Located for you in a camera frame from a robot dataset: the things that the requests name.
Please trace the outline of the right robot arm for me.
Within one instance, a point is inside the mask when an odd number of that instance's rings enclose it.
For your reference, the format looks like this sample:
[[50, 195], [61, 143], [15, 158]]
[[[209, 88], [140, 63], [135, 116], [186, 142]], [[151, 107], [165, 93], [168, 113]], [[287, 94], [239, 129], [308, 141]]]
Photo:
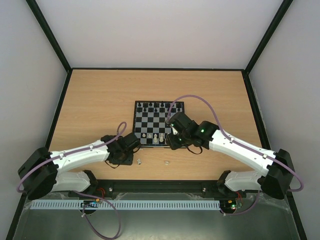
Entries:
[[203, 121], [197, 124], [185, 113], [177, 112], [167, 120], [172, 132], [166, 143], [172, 150], [189, 146], [223, 153], [249, 166], [251, 171], [224, 171], [217, 181], [218, 191], [229, 196], [233, 192], [262, 191], [278, 200], [285, 198], [294, 177], [288, 166], [290, 154], [280, 149], [275, 152], [249, 144], [225, 132], [220, 126]]

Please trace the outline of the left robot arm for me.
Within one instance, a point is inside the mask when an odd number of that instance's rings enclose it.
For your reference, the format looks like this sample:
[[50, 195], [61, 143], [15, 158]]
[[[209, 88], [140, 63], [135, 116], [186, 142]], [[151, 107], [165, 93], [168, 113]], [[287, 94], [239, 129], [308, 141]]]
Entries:
[[129, 133], [126, 136], [105, 135], [88, 145], [69, 150], [38, 148], [18, 170], [20, 185], [29, 200], [40, 199], [51, 192], [91, 194], [98, 185], [94, 174], [90, 170], [72, 170], [100, 162], [130, 166], [134, 150], [140, 144], [137, 136]]

